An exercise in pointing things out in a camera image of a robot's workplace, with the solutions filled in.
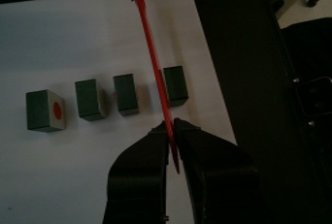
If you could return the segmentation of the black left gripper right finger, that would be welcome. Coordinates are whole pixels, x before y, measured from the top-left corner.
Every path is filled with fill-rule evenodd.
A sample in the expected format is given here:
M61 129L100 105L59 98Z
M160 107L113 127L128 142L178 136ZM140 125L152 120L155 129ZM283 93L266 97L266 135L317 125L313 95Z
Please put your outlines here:
M194 224L265 224L258 170L241 148L174 119Z

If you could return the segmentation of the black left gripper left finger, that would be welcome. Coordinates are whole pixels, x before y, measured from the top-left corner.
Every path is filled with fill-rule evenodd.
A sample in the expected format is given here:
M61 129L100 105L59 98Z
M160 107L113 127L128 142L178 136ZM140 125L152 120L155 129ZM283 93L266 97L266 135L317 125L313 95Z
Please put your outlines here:
M160 123L109 167L103 224L166 224L167 162L168 137Z

